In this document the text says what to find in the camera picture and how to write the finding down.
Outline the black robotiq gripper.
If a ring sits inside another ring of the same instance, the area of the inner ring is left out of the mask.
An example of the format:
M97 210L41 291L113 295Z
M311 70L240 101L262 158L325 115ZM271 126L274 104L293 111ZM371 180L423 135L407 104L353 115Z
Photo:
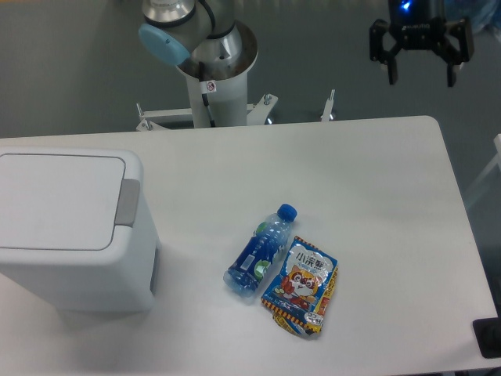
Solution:
M388 81L398 80L396 55L404 50L431 50L446 63L447 86L456 83L460 66L474 55L474 39L468 16L446 22L443 1L390 0L390 24L375 20L369 28L369 57L387 68ZM384 48L386 33L395 40L391 50Z

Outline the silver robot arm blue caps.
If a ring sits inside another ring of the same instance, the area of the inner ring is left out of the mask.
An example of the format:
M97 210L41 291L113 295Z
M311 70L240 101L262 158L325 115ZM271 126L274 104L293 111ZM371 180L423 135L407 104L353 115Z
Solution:
M375 20L369 29L369 57L398 80L396 56L401 50L432 51L447 65L447 84L474 55L468 17L448 21L442 1L390 1L390 20ZM142 45L157 59L200 81L225 80L254 64L254 34L234 17L231 1L144 1Z

